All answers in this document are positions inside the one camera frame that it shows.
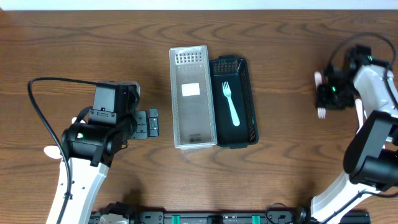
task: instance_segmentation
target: wooden table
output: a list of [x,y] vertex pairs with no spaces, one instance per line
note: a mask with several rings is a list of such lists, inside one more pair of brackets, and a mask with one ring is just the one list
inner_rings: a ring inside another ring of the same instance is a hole
[[[398,46],[397,30],[395,11],[0,12],[0,223],[44,223],[57,188],[60,161],[43,153],[54,142],[27,96],[31,78],[137,81],[139,109],[159,109],[160,137],[130,141],[115,155],[95,210],[116,201],[168,211],[296,207],[337,178],[358,128],[354,110],[317,118],[314,71],[357,32],[384,34]],[[358,42],[391,57],[379,40]],[[248,60],[258,144],[174,148],[169,48],[189,45],[206,45],[211,59]],[[63,82],[34,88],[58,136],[93,104],[94,92]],[[373,223],[392,223],[397,206],[370,198],[358,208]]]

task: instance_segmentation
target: black tray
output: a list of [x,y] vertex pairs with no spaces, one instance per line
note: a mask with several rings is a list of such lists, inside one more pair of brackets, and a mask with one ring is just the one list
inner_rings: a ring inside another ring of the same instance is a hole
[[[248,64],[235,56],[220,56],[209,61],[213,91],[217,140],[221,147],[244,148],[258,142],[256,115],[250,87]],[[228,82],[232,101],[241,124],[234,126],[222,83]]]

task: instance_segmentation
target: wooden surface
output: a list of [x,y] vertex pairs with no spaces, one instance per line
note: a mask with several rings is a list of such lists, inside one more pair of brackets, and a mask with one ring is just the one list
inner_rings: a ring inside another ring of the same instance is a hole
[[[27,96],[31,78],[137,81],[139,108],[159,109],[160,138],[130,141],[115,155],[95,210],[116,201],[169,211],[296,207],[337,178],[358,128],[354,110],[317,118],[314,71],[357,32],[379,32],[398,46],[397,30],[395,11],[0,12],[0,223],[44,223],[57,187],[60,162],[43,153],[53,140]],[[358,42],[391,57],[381,41]],[[210,59],[248,60],[258,144],[174,148],[169,48],[189,45],[206,45]],[[61,82],[34,88],[58,136],[94,92]],[[394,223],[397,206],[370,198],[358,208],[373,223]]]

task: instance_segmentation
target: green strip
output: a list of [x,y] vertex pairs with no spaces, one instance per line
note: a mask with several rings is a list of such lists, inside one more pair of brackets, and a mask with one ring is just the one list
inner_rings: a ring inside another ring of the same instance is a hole
[[180,224],[180,216],[179,215],[172,216],[172,224]]
[[261,224],[261,218],[259,215],[253,215],[251,219],[253,220],[253,224]]

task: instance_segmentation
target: wood grain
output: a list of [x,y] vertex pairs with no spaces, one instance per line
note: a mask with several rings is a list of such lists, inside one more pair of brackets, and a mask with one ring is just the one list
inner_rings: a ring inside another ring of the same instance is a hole
[[[317,118],[313,73],[324,68],[338,43],[357,32],[379,32],[398,45],[397,15],[0,12],[0,223],[44,223],[53,201],[59,161],[43,153],[53,141],[27,96],[27,82],[42,76],[137,81],[140,109],[159,109],[160,137],[131,141],[116,154],[95,210],[116,201],[169,211],[302,205],[341,172],[357,130],[353,110]],[[358,42],[371,44],[377,57],[391,57],[378,40]],[[234,54],[248,60],[258,144],[239,150],[174,148],[169,48],[188,45],[206,45],[209,58]],[[71,117],[93,103],[92,86],[42,82],[34,91],[59,136]],[[374,223],[394,223],[397,206],[398,200],[370,198],[358,208],[370,211]]]

